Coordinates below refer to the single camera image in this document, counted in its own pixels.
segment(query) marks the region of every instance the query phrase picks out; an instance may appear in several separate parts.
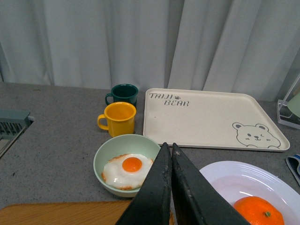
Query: serving tray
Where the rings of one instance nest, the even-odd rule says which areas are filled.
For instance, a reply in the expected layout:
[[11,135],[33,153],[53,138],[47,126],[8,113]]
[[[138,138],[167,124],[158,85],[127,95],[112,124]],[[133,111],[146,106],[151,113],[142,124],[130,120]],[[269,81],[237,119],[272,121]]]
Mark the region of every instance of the serving tray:
[[146,91],[143,135],[180,147],[285,151],[287,138],[246,94],[153,88]]

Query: bowl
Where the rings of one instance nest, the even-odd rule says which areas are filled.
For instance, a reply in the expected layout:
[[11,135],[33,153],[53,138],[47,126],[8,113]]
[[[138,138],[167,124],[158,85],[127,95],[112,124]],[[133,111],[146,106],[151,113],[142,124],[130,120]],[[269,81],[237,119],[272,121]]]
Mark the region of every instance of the bowl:
[[100,146],[94,157],[94,172],[100,183],[109,192],[120,197],[134,197],[140,188],[132,190],[119,190],[107,185],[101,173],[105,164],[112,158],[123,154],[142,154],[148,158],[155,160],[160,146],[150,138],[143,135],[120,135],[114,137]]

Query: white plate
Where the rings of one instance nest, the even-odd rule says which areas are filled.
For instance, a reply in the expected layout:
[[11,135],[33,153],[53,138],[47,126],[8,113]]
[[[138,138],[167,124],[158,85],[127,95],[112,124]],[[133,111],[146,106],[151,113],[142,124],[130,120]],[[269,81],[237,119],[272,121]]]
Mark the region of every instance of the white plate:
[[282,213],[285,225],[300,224],[300,195],[273,174],[235,161],[212,163],[200,172],[231,205],[243,197],[258,196]]
[[251,96],[198,90],[146,91],[143,135],[162,145],[285,151],[287,138]]

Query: wooden cutting board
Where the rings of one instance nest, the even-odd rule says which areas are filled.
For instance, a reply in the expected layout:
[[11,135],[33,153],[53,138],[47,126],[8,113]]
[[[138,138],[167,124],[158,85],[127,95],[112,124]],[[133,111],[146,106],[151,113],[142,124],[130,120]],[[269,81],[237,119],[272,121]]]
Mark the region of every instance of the wooden cutting board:
[[[14,204],[0,210],[1,225],[114,225],[131,201]],[[170,225],[174,225],[173,214]]]

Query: egg yolk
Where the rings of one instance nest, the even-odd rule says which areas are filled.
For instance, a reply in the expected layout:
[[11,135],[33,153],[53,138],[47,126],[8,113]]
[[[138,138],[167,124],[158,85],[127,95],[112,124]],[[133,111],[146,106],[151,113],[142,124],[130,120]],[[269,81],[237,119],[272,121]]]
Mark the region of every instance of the egg yolk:
[[133,173],[141,169],[143,163],[136,157],[129,157],[122,163],[122,167],[126,172]]

